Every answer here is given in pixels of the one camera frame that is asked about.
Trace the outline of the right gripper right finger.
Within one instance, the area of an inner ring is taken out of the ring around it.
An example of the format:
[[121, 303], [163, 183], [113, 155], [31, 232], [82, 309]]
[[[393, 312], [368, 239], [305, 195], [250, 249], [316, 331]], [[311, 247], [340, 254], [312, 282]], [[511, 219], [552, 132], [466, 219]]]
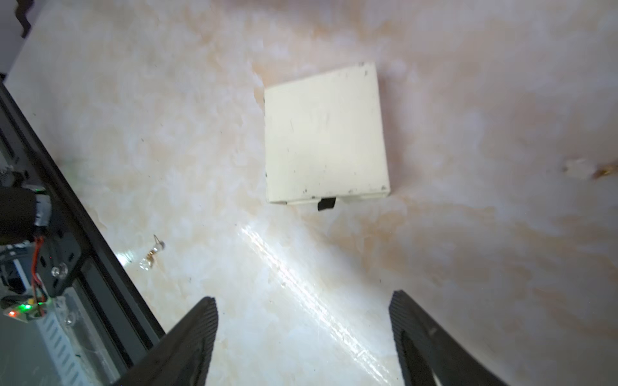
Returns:
[[389, 316], [405, 385], [503, 385], [402, 290]]

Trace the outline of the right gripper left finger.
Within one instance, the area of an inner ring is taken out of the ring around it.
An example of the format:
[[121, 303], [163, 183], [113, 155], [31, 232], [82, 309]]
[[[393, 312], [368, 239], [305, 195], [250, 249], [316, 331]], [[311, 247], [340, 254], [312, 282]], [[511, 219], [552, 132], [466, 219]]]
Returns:
[[216, 299], [201, 299], [115, 384], [204, 385], [209, 373], [218, 322]]

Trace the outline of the cream drawer jewelry box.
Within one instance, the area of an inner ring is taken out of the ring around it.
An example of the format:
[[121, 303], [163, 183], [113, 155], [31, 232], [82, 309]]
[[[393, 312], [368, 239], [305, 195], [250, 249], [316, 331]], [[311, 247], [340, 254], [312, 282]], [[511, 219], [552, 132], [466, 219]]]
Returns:
[[324, 210], [391, 193], [374, 63], [267, 88], [264, 119], [269, 203]]

